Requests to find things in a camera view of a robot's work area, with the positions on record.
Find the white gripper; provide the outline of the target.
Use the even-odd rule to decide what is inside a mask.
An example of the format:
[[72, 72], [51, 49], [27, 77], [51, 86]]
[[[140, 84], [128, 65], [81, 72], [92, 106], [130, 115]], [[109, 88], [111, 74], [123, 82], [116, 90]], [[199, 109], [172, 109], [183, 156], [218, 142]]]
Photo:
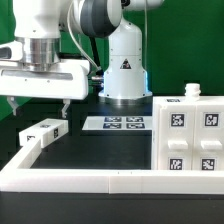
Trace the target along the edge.
[[63, 99], [62, 118], [67, 118], [70, 99], [82, 100], [88, 95], [90, 63], [87, 60], [64, 59], [47, 72], [23, 70], [17, 63], [0, 63], [0, 95], [7, 97], [13, 115], [19, 107], [13, 96]]

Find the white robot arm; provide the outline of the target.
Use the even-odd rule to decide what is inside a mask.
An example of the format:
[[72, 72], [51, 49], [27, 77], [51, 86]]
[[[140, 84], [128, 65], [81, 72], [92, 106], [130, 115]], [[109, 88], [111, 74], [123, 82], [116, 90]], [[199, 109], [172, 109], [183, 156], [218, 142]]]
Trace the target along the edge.
[[164, 0], [12, 0], [14, 40], [0, 44], [0, 96], [16, 109], [18, 97], [61, 99], [65, 107], [88, 95], [95, 62], [60, 52], [62, 31], [108, 38], [110, 66], [103, 100], [137, 103], [152, 96], [142, 67], [141, 31], [122, 9], [151, 10]]

